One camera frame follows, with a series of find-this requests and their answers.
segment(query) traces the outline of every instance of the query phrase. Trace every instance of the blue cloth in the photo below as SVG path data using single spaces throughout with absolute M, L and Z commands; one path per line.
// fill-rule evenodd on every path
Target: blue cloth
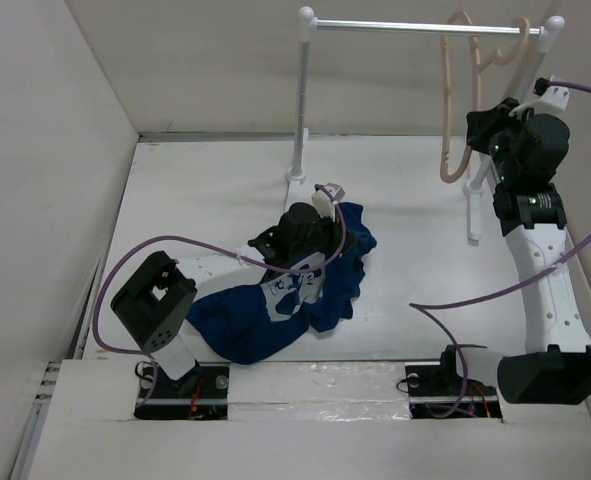
M 359 297 L 365 275 L 362 257 L 377 242 L 362 224 L 364 207 L 341 203 L 340 208 L 357 243 L 324 269 L 230 288 L 191 306 L 187 320 L 218 355 L 250 365 L 287 347 L 309 326 L 325 332 L 335 328 L 340 318 L 353 317 L 351 299 Z M 324 258 L 316 252 L 293 268 L 318 265 Z

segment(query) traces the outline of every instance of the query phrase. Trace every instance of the white table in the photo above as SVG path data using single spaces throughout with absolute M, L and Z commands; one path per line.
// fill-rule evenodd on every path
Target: white table
M 454 161 L 461 147 L 454 145 Z M 140 144 L 107 270 L 132 246 L 156 235 L 179 234 L 235 248 L 276 224 L 283 211 L 291 150 L 288 141 Z M 483 204 L 484 239 L 478 247 L 468 245 L 461 185 L 445 185 L 439 179 L 440 139 L 321 137 L 313 138 L 307 151 L 310 193 L 317 182 L 342 184 L 346 201 L 364 205 L 364 223 L 378 246 L 367 256 L 354 318 L 323 335 L 311 330 L 270 360 L 435 358 L 447 338 L 410 309 L 409 302 L 461 300 L 517 280 L 490 198 Z M 208 253 L 183 244 L 165 243 L 157 249 L 174 258 Z M 127 263 L 108 291 L 100 331 L 110 345 L 135 348 L 108 304 L 155 250 L 150 247 Z M 441 312 L 440 318 L 461 342 L 523 352 L 525 320 L 519 294 Z M 183 328 L 198 360 L 220 360 L 188 322 Z M 89 339 L 85 358 L 107 356 Z

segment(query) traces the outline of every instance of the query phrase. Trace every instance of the metal rod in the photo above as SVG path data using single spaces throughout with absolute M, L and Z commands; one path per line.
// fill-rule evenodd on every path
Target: metal rod
M 478 25 L 443 25 L 434 23 L 355 22 L 350 20 L 319 20 L 317 30 L 343 30 L 352 32 L 421 32 L 440 35 L 513 35 L 520 34 L 516 27 L 484 27 Z M 538 37 L 539 28 L 531 28 L 529 35 Z
M 295 145 L 291 176 L 302 174 L 302 151 L 304 148 L 304 109 L 306 107 L 306 79 L 308 77 L 308 49 L 310 42 L 299 44 L 299 77 L 297 79 L 297 116 L 295 119 Z

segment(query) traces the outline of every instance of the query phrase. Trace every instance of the horizontal bar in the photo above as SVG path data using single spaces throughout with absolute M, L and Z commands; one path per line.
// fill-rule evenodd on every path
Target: horizontal bar
M 436 23 L 354 22 L 351 20 L 320 20 L 317 30 L 342 30 L 350 32 L 420 32 L 446 35 L 519 35 L 516 27 L 484 27 L 479 25 L 442 25 Z M 538 37 L 539 28 L 531 28 L 529 36 Z

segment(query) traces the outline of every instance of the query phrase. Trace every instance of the clear plastic tape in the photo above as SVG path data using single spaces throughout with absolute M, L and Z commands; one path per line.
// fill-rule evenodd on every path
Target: clear plastic tape
M 409 420 L 407 395 L 395 386 L 401 362 L 267 362 L 232 366 L 231 420 Z

